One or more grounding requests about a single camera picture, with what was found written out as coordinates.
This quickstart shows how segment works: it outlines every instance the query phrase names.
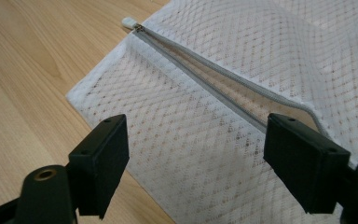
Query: light wood surface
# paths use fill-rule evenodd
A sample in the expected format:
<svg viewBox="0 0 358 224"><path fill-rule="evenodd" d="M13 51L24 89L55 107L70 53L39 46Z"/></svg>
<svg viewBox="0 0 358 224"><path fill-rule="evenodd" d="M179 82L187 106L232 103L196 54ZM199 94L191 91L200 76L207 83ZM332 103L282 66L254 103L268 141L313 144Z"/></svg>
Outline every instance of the light wood surface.
<svg viewBox="0 0 358 224"><path fill-rule="evenodd" d="M34 169L68 162L90 132L65 94L168 0L0 0L0 204ZM80 223L171 223L126 172L107 211Z"/></svg>

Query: mesh laundry bag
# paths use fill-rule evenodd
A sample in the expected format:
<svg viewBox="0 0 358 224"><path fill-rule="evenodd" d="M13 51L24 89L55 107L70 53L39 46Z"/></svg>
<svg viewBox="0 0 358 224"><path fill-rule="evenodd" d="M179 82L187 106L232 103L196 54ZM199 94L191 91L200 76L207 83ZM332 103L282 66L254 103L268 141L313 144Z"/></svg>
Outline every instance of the mesh laundry bag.
<svg viewBox="0 0 358 224"><path fill-rule="evenodd" d="M356 165L358 1L177 0L144 26L159 49L129 34L67 98L91 127L128 116L128 170L156 202L178 223L337 223L304 213L263 130L188 71L259 119L309 117Z"/></svg>

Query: zipper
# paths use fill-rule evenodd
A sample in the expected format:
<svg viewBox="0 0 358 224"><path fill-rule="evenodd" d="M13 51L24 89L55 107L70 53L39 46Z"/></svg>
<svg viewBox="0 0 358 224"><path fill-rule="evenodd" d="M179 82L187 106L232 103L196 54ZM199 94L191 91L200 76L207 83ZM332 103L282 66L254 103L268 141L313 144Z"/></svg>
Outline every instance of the zipper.
<svg viewBox="0 0 358 224"><path fill-rule="evenodd" d="M168 39L162 35L159 35L159 34L153 32L152 30L147 29L143 25L136 22L134 19L125 18L122 21L122 23L125 27L135 30L136 32L133 32L133 33L137 37L142 39L145 43L147 43L152 48L154 48L159 53L161 53L163 56L165 56L168 60L170 60L172 63L174 63L176 66L178 66L182 71L184 71L188 76L190 76L194 81L196 81L199 85L201 85L202 88L204 88L206 91L208 91L210 94L212 94L218 100L220 100L224 105L226 105L232 111L237 113L239 116L241 116L242 118L246 119L251 124L253 124L262 133L266 133L266 129L267 129L267 124L263 120L259 119L253 113L245 110L243 107L238 105L231 97L229 97L222 91L218 90L214 85L209 83L209 81L205 80L201 76L198 76L197 73L195 73L191 69L187 68L180 60L178 60L175 56L171 55L171 53L168 52L163 47L163 45L158 43L157 41L182 51L183 53L185 53L185 54L189 55L190 57L192 57L193 59L195 59L197 62L213 69L218 74L228 77L228 78L240 83L241 85L245 86L246 88L250 89L251 91L254 91L259 95L262 95L262 96L270 99L271 101L274 101L281 105L286 105L286 106L300 109L300 110L307 112L312 117L312 120L315 123L316 127L318 128L319 132L321 134L323 134L324 136L331 138L331 136L328 134L327 130L324 128L322 123L317 119L316 115L307 106L287 100L286 98L280 96L279 94L276 94L275 92L269 91L263 87L260 87L256 84L254 84L253 82L251 82L249 80L239 77L215 63L211 63L210 61L202 58L201 56L199 56L199 54L194 53L190 49L184 48L183 46L171 41L170 39Z"/></svg>

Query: white zipper pull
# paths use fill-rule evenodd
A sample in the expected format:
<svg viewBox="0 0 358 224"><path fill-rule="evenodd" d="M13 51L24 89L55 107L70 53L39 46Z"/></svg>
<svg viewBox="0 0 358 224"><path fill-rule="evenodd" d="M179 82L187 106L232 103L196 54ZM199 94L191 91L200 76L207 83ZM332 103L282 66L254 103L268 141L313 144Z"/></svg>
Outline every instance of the white zipper pull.
<svg viewBox="0 0 358 224"><path fill-rule="evenodd" d="M130 29L130 30L136 30L136 32L144 31L145 28L139 24L136 20L134 20L131 17L126 17L121 21L121 24L123 24L124 27Z"/></svg>

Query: wooden table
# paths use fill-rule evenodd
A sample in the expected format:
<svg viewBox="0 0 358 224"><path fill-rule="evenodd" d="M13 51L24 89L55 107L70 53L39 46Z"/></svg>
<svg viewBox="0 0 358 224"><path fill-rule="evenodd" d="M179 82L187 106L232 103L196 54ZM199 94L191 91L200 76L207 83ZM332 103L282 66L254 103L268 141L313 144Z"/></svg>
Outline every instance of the wooden table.
<svg viewBox="0 0 358 224"><path fill-rule="evenodd" d="M0 204L20 195L34 169L68 162L90 132L65 94L168 0L0 0ZM126 172L105 219L80 223L170 223Z"/></svg>

